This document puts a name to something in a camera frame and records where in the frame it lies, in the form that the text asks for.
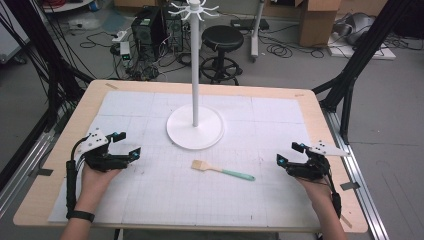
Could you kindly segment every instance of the black stool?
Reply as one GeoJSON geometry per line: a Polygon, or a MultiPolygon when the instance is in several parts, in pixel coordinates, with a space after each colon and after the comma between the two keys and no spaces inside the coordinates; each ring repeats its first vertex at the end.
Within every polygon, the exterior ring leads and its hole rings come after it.
{"type": "Polygon", "coordinates": [[[207,58],[200,64],[203,75],[211,79],[211,84],[233,79],[238,86],[236,76],[242,74],[243,70],[234,60],[226,58],[225,53],[241,47],[244,42],[243,35],[229,26],[213,26],[203,32],[202,40],[207,47],[218,51],[218,57],[207,58]]]}

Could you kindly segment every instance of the round white base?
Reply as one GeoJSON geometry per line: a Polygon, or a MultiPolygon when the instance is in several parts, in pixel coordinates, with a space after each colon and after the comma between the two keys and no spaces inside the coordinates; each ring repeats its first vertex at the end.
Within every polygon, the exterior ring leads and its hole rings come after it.
{"type": "Polygon", "coordinates": [[[169,137],[186,149],[205,149],[213,146],[224,135],[224,121],[213,109],[199,106],[199,125],[193,126],[193,106],[182,106],[168,118],[169,137]]]}

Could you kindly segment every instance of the metal rail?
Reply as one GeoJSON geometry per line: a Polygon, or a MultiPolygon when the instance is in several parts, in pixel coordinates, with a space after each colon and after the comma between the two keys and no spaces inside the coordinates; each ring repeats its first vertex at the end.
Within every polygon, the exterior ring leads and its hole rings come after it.
{"type": "Polygon", "coordinates": [[[346,171],[350,177],[351,182],[358,183],[359,188],[355,189],[356,196],[361,204],[362,211],[364,212],[365,218],[367,219],[370,231],[372,232],[374,239],[376,240],[389,240],[386,228],[384,227],[383,221],[375,207],[374,201],[372,200],[371,194],[368,190],[367,184],[364,177],[362,176],[361,169],[359,168],[358,162],[356,161],[355,155],[353,154],[350,145],[345,144],[342,136],[340,135],[340,120],[337,113],[323,111],[324,116],[327,120],[330,131],[333,134],[333,138],[336,141],[338,147],[349,153],[346,157],[341,157],[345,165],[346,171]]]}
{"type": "MultiPolygon", "coordinates": [[[[67,109],[66,105],[59,109],[57,113],[58,119],[62,119],[64,117],[66,114],[65,109],[67,109]]],[[[56,138],[57,136],[55,127],[52,127],[48,132],[41,133],[17,170],[1,190],[0,219],[4,216],[12,201],[18,195],[26,181],[30,178],[31,173],[34,170],[39,170],[37,169],[38,166],[41,166],[39,162],[42,161],[42,159],[48,153],[48,150],[54,146],[57,140],[56,138]]]]}

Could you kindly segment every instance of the wooden table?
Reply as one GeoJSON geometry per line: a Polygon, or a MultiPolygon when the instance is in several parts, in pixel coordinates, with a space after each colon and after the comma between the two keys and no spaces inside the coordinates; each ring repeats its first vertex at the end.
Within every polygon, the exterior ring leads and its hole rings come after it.
{"type": "MultiPolygon", "coordinates": [[[[63,178],[66,175],[65,162],[73,145],[87,133],[88,127],[96,116],[103,98],[109,91],[140,91],[159,93],[191,94],[190,84],[152,83],[96,80],[88,87],[74,114],[58,139],[44,168],[53,169],[51,176],[38,176],[27,196],[18,209],[14,223],[20,226],[63,226],[48,222],[63,178]]],[[[333,143],[332,135],[321,112],[321,108],[310,90],[260,88],[220,85],[200,85],[199,93],[207,95],[233,95],[249,97],[283,98],[298,101],[305,125],[312,143],[323,140],[333,143]]],[[[365,232],[368,225],[357,201],[354,191],[343,191],[340,184],[349,182],[346,170],[339,157],[328,157],[333,180],[342,197],[342,225],[346,232],[365,232]]],[[[102,227],[125,227],[122,225],[102,225],[102,227]]]]}

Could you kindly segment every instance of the round stool seat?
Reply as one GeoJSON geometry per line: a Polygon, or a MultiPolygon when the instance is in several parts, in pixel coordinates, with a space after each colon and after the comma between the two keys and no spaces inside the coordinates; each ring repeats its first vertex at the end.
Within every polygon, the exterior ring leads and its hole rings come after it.
{"type": "Polygon", "coordinates": [[[243,45],[244,37],[230,26],[212,26],[203,32],[202,40],[214,51],[231,52],[243,45]]]}

